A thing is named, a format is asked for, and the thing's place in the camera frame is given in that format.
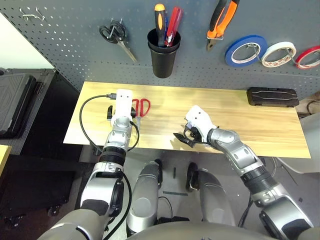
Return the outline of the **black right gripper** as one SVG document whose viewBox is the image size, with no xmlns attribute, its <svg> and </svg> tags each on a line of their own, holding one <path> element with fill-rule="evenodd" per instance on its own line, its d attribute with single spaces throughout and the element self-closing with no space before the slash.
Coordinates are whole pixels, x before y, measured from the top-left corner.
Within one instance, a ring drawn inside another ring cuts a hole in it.
<svg viewBox="0 0 320 240">
<path fill-rule="evenodd" d="M 199 130 L 194 126 L 189 127 L 187 124 L 185 125 L 185 136 L 180 133 L 173 133 L 173 135 L 180 142 L 188 145 L 191 148 L 193 148 L 195 144 L 207 144 L 207 142 L 203 141 Z"/>
</svg>

